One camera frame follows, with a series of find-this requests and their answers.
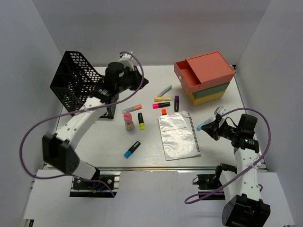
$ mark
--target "black wire basket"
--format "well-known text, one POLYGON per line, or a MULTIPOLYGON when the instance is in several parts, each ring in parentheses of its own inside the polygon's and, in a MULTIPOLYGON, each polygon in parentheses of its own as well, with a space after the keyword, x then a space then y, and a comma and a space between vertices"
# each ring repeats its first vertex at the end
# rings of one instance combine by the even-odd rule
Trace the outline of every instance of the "black wire basket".
MULTIPOLYGON (((95 89, 98 82, 103 83, 104 76, 97 73, 82 53, 66 51, 53 81, 51 90, 58 97, 68 112, 79 110, 95 89)), ((110 103, 118 100, 119 95, 114 96, 110 103)), ((100 118, 113 119, 116 105, 107 108, 107 112, 100 118)))

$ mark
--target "small bottle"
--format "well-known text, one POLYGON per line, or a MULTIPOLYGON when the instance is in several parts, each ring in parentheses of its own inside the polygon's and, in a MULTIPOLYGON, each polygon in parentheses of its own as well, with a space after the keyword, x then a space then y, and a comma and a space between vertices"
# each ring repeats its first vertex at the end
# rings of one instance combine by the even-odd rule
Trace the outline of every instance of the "small bottle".
POLYGON ((123 115, 124 121, 125 121, 125 128, 126 130, 133 130, 134 129, 134 123, 133 118, 130 113, 125 113, 123 115))

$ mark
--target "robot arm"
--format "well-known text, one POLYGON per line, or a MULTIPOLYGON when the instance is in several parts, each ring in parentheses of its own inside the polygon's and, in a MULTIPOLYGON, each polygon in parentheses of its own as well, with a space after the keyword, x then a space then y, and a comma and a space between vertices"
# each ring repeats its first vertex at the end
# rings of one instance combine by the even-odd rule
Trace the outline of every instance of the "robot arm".
MULTIPOLYGON (((259 144, 253 139, 257 118, 242 114, 239 124, 229 126, 226 118, 222 118, 226 110, 219 107, 215 111, 215 120, 198 126, 214 140, 224 137, 232 141, 237 166, 221 164, 217 166, 214 181, 221 185, 233 179, 251 166, 258 159, 259 144)), ((262 227, 270 215, 270 206, 264 204, 259 190, 257 167, 250 169, 235 182, 224 188, 226 205, 222 213, 222 223, 225 226, 262 227)))
MULTIPOLYGON (((115 95, 127 89, 136 90, 138 88, 142 76, 137 68, 133 67, 130 56, 121 56, 121 59, 122 63, 109 63, 104 82, 96 85, 95 90, 81 109, 108 104, 115 95)), ((147 83, 148 80, 144 79, 141 88, 147 83)), ((99 170, 81 161, 75 153, 75 149, 86 131, 106 111, 106 108, 99 108, 76 114, 53 135, 44 135, 42 138, 44 161, 67 175, 98 180, 99 170)))

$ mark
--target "orange highlighter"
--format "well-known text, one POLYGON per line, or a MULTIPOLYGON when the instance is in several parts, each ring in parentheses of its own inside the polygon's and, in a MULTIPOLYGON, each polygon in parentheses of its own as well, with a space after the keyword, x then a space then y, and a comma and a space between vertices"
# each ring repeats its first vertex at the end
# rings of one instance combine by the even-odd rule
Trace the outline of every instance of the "orange highlighter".
POLYGON ((129 113, 129 112, 132 112, 132 111, 135 111, 135 110, 140 110, 140 109, 142 109, 141 104, 129 107, 129 108, 123 110, 122 113, 125 114, 125 113, 129 113))

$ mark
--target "cable clip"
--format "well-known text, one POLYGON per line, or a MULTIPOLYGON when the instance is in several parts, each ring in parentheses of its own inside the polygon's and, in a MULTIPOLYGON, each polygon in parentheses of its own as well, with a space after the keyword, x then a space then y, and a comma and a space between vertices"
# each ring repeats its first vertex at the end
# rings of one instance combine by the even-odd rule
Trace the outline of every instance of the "cable clip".
POLYGON ((254 168, 254 169, 258 170, 257 165, 254 165, 254 164, 252 163, 250 166, 252 167, 252 169, 254 168))

